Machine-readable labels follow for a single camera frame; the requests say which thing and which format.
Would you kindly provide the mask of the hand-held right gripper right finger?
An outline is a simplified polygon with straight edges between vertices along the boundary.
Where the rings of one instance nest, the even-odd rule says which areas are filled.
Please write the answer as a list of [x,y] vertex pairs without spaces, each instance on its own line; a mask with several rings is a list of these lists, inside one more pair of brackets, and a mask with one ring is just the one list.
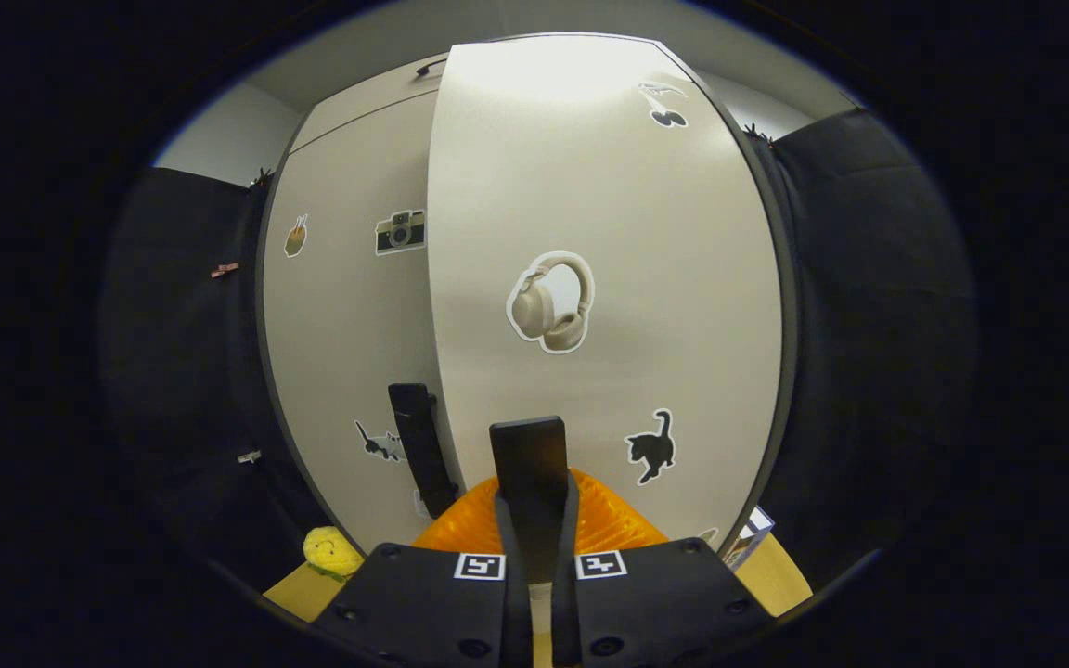
[[577,553],[578,525],[568,473],[549,604],[556,667],[721,667],[775,621],[700,538]]

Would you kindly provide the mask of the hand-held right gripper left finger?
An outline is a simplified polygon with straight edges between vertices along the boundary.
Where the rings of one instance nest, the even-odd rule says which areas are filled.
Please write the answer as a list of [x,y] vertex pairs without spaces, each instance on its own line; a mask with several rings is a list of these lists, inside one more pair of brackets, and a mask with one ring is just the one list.
[[530,667],[525,568],[497,478],[430,527],[440,549],[381,543],[313,625],[352,667]]

